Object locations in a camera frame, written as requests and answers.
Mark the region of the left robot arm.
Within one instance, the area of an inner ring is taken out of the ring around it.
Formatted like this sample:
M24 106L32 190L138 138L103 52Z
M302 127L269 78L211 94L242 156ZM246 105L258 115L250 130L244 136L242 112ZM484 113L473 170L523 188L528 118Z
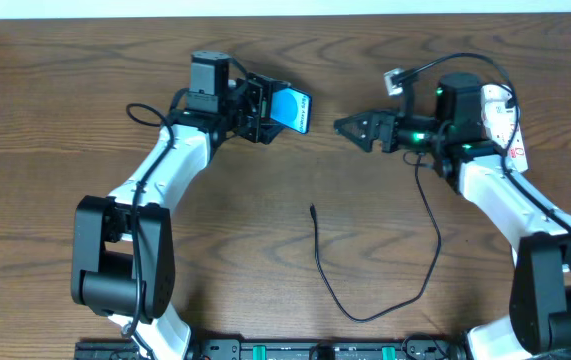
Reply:
M190 84L159 119L159 137L136 171L75 211L71 297L121 328L117 341L76 344L77 359L190 359L192 330L171 303L171 218L187 187L228 139L269 144L285 128L310 128L312 98L290 83L243 70L214 51L191 55Z

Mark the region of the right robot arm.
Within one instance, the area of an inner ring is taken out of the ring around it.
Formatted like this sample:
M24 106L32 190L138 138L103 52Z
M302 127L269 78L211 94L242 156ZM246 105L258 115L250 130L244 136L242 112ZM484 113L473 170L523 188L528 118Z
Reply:
M524 177L515 92L471 73L440 78L436 111L414 114L415 77L395 69L385 82L400 109L370 110L334 123L335 131L371 151L428 153L432 169L475 204L512 249L515 271L505 317L467 331L454 359L529 359L571 351L571 215Z

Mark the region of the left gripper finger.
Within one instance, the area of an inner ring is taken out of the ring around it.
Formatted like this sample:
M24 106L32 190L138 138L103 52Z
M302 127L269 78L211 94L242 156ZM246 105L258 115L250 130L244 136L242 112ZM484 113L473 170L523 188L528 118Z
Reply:
M263 123L258 127L257 142L269 145L285 127L276 123Z
M271 118L270 113L276 92L290 86L289 82L254 72L248 74L247 84L247 97L252 102L261 120L269 120Z

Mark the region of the blue Galaxy smartphone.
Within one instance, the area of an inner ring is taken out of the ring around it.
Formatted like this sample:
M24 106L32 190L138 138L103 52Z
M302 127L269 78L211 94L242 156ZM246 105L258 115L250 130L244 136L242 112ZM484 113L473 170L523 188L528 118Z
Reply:
M312 97L295 88L283 88L272 94L271 120L300 134L307 134L311 124Z

